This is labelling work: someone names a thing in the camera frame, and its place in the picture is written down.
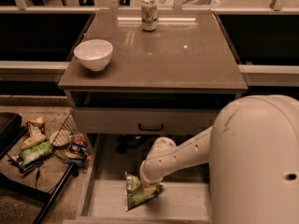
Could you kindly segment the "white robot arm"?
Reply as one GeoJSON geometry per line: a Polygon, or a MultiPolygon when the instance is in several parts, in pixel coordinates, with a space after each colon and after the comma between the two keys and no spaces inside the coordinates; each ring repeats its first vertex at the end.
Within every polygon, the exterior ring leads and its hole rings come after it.
{"type": "Polygon", "coordinates": [[[299,102],[252,95],[228,104],[212,127],[169,149],[155,145],[139,172],[146,186],[209,164],[213,224],[299,224],[299,102]]]}

